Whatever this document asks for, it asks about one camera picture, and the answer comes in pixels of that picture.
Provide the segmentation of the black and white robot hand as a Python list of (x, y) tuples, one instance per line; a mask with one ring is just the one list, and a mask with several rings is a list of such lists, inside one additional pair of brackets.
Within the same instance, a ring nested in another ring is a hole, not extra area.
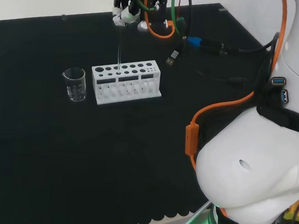
[(114, 0), (113, 23), (125, 27), (135, 23), (140, 17), (141, 9), (137, 0)]

